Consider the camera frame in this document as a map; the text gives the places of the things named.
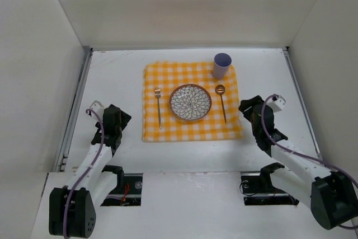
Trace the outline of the yellow checked cloth placemat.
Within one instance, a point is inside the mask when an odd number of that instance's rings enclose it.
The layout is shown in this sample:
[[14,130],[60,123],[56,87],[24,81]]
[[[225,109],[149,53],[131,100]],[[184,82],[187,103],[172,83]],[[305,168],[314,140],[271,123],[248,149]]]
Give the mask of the yellow checked cloth placemat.
[[212,62],[155,62],[143,71],[145,142],[227,140],[243,137],[234,67],[223,79]]

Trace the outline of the copper spoon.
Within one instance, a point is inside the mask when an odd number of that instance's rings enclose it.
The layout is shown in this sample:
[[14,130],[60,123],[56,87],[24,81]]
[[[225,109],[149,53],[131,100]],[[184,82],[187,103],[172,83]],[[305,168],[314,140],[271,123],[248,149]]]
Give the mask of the copper spoon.
[[226,117],[224,101],[223,101],[223,95],[225,94],[225,87],[223,85],[217,85],[215,88],[215,93],[220,96],[224,121],[225,121],[225,124],[227,124],[227,117]]

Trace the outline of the silver fork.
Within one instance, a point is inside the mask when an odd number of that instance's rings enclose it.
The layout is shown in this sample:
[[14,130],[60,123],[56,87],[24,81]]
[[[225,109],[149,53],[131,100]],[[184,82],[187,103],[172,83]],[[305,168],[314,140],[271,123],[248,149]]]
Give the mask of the silver fork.
[[154,93],[155,93],[155,97],[157,99],[157,113],[158,113],[159,128],[162,129],[161,108],[160,108],[161,89],[159,87],[156,87],[155,90],[154,90]]

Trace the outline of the lilac plastic cup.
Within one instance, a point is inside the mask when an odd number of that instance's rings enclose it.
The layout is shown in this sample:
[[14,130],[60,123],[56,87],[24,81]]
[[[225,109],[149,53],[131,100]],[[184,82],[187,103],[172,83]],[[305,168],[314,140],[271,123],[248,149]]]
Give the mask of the lilac plastic cup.
[[223,79],[232,63],[231,57],[226,53],[219,53],[214,57],[212,76]]

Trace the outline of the patterned ceramic plate brown rim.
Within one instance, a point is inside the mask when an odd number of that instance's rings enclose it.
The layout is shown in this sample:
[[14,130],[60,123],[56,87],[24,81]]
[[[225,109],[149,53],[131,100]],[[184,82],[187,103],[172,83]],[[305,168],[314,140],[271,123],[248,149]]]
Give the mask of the patterned ceramic plate brown rim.
[[202,86],[185,84],[171,93],[169,109],[180,120],[198,121],[207,116],[211,110],[212,99]]

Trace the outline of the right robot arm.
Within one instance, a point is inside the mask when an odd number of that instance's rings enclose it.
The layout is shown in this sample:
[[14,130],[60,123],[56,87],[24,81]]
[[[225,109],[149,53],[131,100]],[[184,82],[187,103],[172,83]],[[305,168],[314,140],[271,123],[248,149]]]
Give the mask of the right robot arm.
[[276,161],[261,169],[263,186],[298,199],[322,228],[347,229],[345,222],[357,217],[357,181],[342,169],[303,154],[275,128],[274,114],[285,104],[282,96],[273,94],[267,99],[255,96],[242,100],[239,106],[251,123],[259,149]]

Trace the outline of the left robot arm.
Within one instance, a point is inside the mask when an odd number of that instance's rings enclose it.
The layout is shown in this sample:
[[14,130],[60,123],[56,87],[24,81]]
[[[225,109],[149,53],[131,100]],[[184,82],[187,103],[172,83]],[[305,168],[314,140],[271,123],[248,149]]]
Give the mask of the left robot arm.
[[86,113],[97,119],[97,131],[88,153],[73,177],[49,196],[49,233],[63,238],[89,238],[96,224],[96,210],[110,193],[128,193],[123,168],[109,165],[115,155],[123,130],[131,116],[119,107],[107,108],[94,102]]

